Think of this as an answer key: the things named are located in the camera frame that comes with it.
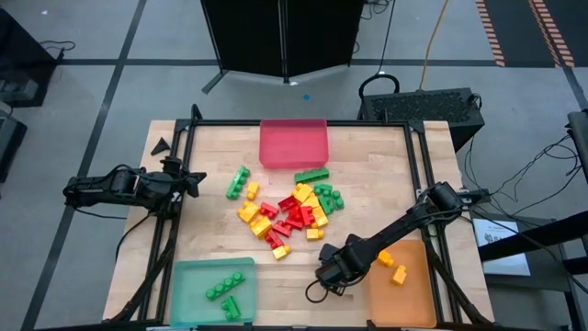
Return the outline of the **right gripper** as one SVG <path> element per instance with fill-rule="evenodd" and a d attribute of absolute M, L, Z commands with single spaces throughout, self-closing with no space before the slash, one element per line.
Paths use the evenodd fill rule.
<path fill-rule="evenodd" d="M 357 285 L 370 268 L 367 240 L 350 234 L 342 247 L 324 244 L 319 253 L 320 266 L 315 276 L 321 285 L 333 294 Z"/>

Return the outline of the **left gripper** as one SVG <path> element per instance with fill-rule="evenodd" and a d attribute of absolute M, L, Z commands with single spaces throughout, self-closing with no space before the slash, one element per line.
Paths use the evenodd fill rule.
<path fill-rule="evenodd" d="M 175 190 L 178 193 L 186 193 L 192 198 L 197 198 L 199 196 L 198 184 L 192 183 L 191 180 L 202 181 L 206 176 L 206 172 L 183 171 L 175 179 Z"/>

